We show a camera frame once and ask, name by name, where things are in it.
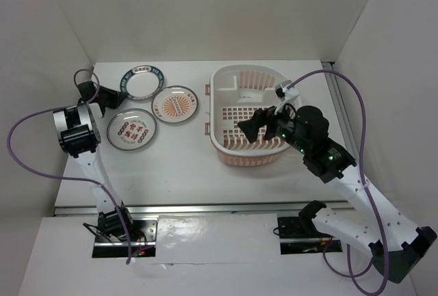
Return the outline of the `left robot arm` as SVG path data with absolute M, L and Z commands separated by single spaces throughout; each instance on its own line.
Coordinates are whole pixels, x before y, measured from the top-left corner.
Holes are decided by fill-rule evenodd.
M 94 229 L 98 235 L 126 241 L 134 235 L 135 224 L 103 166 L 101 135 L 90 108 L 102 89 L 92 81 L 79 83 L 77 88 L 81 98 L 76 105 L 53 111 L 57 139 L 61 149 L 82 169 L 85 176 L 80 180 L 92 185 L 98 214 Z

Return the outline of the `plate with red characters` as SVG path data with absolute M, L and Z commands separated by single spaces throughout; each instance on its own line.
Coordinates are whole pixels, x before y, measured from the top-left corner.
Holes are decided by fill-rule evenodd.
M 139 150 L 151 143 L 157 133 L 153 114 L 144 109 L 128 109 L 116 114 L 107 126 L 107 140 L 118 150 Z

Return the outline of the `plate with dark blue rim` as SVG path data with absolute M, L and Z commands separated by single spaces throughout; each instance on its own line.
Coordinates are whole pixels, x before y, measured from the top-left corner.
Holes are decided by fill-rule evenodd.
M 128 70 L 120 79 L 119 88 L 134 101 L 148 100 L 156 96 L 163 88 L 163 72 L 150 65 L 136 66 Z

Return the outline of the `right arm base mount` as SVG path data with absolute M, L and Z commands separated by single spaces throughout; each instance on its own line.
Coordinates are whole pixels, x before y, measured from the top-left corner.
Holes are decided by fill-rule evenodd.
M 279 238 L 281 255 L 317 254 L 326 252 L 343 252 L 341 242 L 308 227 L 298 216 L 278 217 L 273 234 Z

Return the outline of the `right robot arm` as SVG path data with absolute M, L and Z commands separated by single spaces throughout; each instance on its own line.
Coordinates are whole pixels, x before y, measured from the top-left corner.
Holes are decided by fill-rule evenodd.
M 437 240 L 429 226 L 419 226 L 404 216 L 360 170 L 354 157 L 328 134 L 329 121 L 314 106 L 293 110 L 291 105 L 258 109 L 249 120 L 238 122 L 247 140 L 279 137 L 303 155 L 305 167 L 348 201 L 367 219 L 362 226 L 343 219 L 327 205 L 312 201 L 299 213 L 300 231 L 313 236 L 329 234 L 356 248 L 372 260 L 374 268 L 390 282 L 399 284 Z

